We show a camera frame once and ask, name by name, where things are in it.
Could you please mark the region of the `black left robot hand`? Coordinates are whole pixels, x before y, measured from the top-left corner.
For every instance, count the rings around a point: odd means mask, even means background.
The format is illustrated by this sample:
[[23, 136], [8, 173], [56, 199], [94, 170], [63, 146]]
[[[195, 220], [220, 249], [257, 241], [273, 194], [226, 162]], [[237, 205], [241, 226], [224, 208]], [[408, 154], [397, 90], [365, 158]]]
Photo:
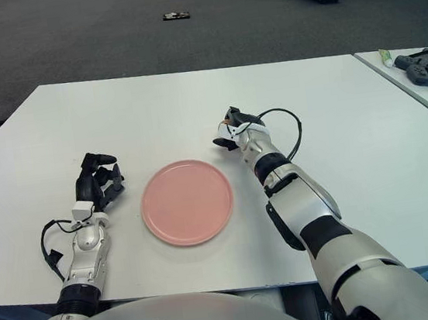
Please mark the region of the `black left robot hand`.
[[93, 202], [94, 212], [103, 212], [125, 190], [117, 158], [86, 153], [76, 180], [76, 201]]

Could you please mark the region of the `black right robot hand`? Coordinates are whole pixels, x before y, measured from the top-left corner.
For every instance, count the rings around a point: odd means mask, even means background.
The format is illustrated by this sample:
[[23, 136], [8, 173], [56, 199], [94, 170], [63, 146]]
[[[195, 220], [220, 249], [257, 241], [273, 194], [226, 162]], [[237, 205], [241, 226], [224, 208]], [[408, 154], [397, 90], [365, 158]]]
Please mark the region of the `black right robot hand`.
[[245, 134], [247, 130], [255, 130], [261, 133], [269, 134], [268, 128], [262, 120], [251, 114], [241, 112], [238, 108], [230, 106], [225, 114], [224, 120], [218, 125], [218, 134], [212, 142], [229, 151], [239, 148], [240, 137]]

